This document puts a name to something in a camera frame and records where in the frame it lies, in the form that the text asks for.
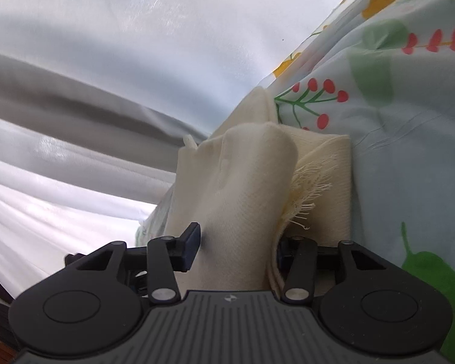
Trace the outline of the floral light blue bedsheet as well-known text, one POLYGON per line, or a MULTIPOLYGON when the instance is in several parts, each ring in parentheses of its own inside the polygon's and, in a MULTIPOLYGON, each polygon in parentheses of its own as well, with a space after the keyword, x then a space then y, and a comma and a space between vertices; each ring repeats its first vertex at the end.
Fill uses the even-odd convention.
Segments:
MULTIPOLYGON (((349 138, 349 238, 447 297, 455 363, 455 0, 349 0, 274 77, 280 124, 349 138)), ((166 228, 173 187, 138 244, 166 228)))

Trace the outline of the white sheer curtain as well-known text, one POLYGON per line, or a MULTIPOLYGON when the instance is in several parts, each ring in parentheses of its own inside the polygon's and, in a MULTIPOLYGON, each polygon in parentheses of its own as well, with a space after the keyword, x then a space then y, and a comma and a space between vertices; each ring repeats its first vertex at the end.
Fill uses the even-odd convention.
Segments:
POLYGON ((0 284, 133 244, 209 136, 342 0, 0 0, 0 284))

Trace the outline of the cream knit sweater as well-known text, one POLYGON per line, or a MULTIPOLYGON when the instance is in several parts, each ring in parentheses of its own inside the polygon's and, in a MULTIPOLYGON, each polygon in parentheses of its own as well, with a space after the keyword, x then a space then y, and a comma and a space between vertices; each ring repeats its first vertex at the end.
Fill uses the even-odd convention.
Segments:
POLYGON ((268 92, 253 89, 208 140, 179 150, 166 232, 201 226, 180 290, 280 292, 286 228, 334 246, 349 237, 350 199, 349 138, 280 124, 268 92))

